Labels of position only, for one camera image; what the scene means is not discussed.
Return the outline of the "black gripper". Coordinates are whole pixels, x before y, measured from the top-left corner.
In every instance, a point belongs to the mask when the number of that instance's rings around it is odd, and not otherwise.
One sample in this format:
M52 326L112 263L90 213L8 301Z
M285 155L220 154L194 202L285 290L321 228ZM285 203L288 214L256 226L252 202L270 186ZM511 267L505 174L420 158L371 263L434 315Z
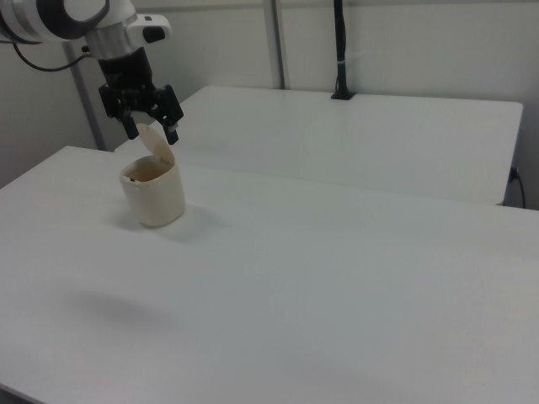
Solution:
M115 59L99 59L105 84L99 88L105 113L119 121L129 140L138 137L131 111L147 112L163 128L169 145L179 141L178 122L184 117L173 88L155 88L152 69L143 48Z

